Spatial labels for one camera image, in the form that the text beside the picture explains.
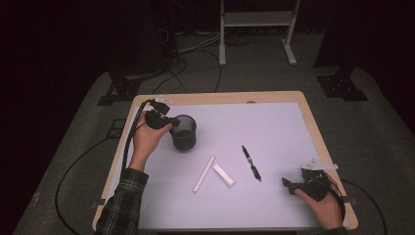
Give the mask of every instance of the dark background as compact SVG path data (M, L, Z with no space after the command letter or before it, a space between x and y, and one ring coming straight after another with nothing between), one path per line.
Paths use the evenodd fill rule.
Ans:
M161 53L149 58L131 43L134 38L143 45L153 42L152 49L160 51L149 26L168 27L164 1L153 1L154 13L148 11L149 2L140 2L144 5L110 0L0 2L2 234L13 232L95 79L113 63L158 67L165 59ZM177 31L218 30L219 1L177 2L172 19ZM232 0L227 8L292 8L290 1L258 2ZM409 0L303 0L296 31L326 30L317 67L338 66L355 52L357 66L375 77L415 133L414 14Z

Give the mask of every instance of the white shelf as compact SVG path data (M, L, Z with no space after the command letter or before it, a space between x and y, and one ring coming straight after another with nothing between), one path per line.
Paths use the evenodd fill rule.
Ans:
M290 25L293 12L225 13L224 26Z

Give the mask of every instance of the white stick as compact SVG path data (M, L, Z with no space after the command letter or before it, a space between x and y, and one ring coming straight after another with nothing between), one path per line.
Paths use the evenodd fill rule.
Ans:
M214 155L211 156L210 160L207 163L207 167L205 168L204 172L202 173L201 177L199 178L198 183L196 184L195 188L193 189L194 193L197 193L199 188L201 187L202 182L205 179L205 176L207 176L208 170L210 169L210 166L213 164L214 161Z
M222 177L223 181L231 188L235 184L235 180L229 176L218 164L213 166L214 170Z

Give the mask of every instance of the wrist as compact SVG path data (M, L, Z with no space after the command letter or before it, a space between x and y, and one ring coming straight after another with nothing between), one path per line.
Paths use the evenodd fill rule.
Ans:
M144 167L146 166L148 156L140 156L138 154L134 154L131 158L131 162L129 164L129 168L137 169L140 171L144 171Z

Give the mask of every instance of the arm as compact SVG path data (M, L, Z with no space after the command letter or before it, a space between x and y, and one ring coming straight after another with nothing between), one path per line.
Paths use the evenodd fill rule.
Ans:
M332 189L338 192L337 184L330 175L327 174L329 180L332 182ZM307 194L300 189L295 193L302 198L317 217L318 222L324 229L321 235L345 235L346 229L343 227L342 212L338 202L332 194L328 193L326 197L320 202L314 201Z
M145 112L138 119L137 127L145 122ZM144 173L147 159L159 141L171 128L171 124L154 130L141 125L134 134L134 152L115 194L107 201L97 222L95 234L138 234L141 198L149 175Z

